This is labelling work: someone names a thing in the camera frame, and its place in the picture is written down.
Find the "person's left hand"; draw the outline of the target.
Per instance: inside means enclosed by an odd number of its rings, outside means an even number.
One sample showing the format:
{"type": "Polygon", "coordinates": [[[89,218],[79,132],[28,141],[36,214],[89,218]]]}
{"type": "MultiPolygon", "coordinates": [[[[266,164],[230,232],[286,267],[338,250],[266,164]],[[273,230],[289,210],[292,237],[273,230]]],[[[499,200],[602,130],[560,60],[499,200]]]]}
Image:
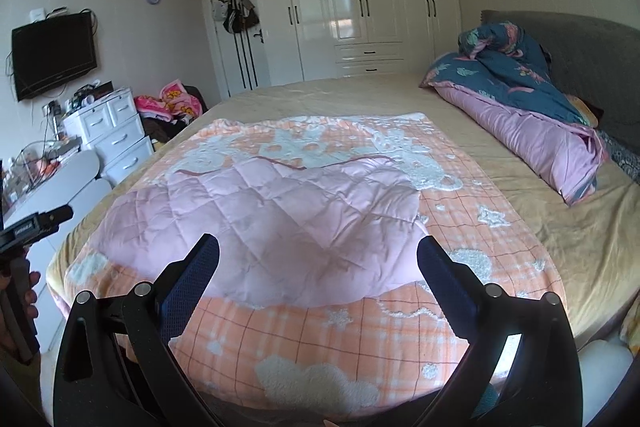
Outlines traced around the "person's left hand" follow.
{"type": "Polygon", "coordinates": [[[29,263],[14,263],[8,287],[1,291],[4,324],[15,345],[17,358],[27,363],[40,350],[34,319],[27,313],[25,294],[32,289],[29,263]]]}

